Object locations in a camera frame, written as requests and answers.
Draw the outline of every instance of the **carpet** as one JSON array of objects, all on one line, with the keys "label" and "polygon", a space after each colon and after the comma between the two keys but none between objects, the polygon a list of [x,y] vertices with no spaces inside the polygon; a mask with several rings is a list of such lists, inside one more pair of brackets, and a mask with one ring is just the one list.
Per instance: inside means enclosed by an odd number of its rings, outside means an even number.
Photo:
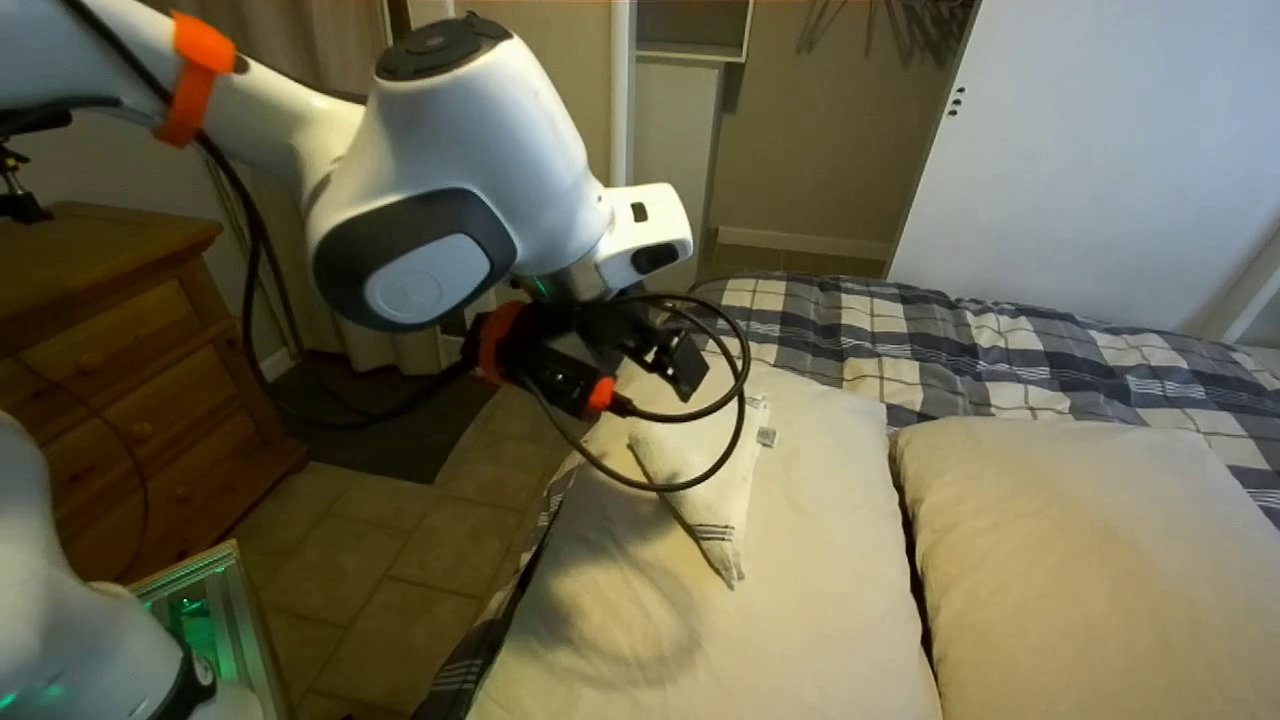
[{"label": "carpet", "polygon": [[305,358],[268,395],[314,459],[432,483],[495,385],[354,372],[350,360]]}]

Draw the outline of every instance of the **orange part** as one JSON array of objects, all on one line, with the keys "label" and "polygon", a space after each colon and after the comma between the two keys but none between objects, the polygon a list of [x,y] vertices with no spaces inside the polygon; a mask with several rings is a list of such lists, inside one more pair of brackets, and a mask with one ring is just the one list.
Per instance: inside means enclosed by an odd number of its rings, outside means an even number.
[{"label": "orange part", "polygon": [[482,376],[488,376],[495,385],[505,379],[505,367],[495,358],[500,358],[505,340],[512,337],[522,312],[526,312],[526,304],[512,300],[512,304],[495,308],[482,328],[482,360],[477,366],[482,366]]},{"label": "orange part", "polygon": [[201,15],[173,12],[173,52],[183,65],[156,138],[164,145],[193,145],[204,125],[214,84],[238,70],[238,45]]},{"label": "orange part", "polygon": [[611,395],[615,395],[615,379],[611,379],[611,376],[601,376],[598,387],[591,387],[591,395],[587,395],[585,416],[607,413]]}]

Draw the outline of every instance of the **white door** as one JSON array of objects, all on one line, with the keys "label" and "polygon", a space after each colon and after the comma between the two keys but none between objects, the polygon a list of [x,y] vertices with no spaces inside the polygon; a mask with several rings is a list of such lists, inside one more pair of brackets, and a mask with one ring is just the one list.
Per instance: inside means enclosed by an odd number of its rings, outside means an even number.
[{"label": "white door", "polygon": [[1193,328],[1276,221],[1276,0],[985,0],[889,277]]}]

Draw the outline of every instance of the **pillowcase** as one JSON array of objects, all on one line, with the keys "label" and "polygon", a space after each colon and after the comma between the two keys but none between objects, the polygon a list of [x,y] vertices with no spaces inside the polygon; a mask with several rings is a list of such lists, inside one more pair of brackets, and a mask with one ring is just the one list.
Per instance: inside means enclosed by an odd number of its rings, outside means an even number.
[{"label": "pillowcase", "polygon": [[[694,393],[690,406],[679,406],[675,393],[654,385],[654,376],[648,385],[638,379],[638,387],[627,393],[641,408],[690,413],[690,408],[714,406],[728,387],[734,387],[734,372],[719,358],[714,358],[710,379]],[[735,425],[735,399],[694,425],[634,420],[627,450],[654,483],[679,483],[716,466],[716,456],[734,438],[734,425]],[[690,492],[660,496],[728,587],[743,579],[740,542],[749,531],[756,459],[766,446],[772,446],[767,393],[766,393],[766,372],[753,372],[740,446],[734,450],[723,468]]]},{"label": "pillowcase", "polygon": [[1276,716],[1280,537],[1199,438],[897,441],[943,716]]},{"label": "pillowcase", "polygon": [[[723,591],[656,496],[580,459],[477,720],[941,716],[886,406],[756,372],[783,438],[753,483],[753,579]],[[641,474],[611,420],[585,446]]]}]

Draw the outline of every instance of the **bedsheet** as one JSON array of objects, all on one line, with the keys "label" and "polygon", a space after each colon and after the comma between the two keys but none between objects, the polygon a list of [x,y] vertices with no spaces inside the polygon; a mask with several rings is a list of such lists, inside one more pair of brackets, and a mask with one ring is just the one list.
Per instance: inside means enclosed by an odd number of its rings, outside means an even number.
[{"label": "bedsheet", "polygon": [[735,277],[701,290],[756,360],[941,416],[1117,420],[1199,433],[1280,527],[1280,376],[1250,350],[874,281]]}]

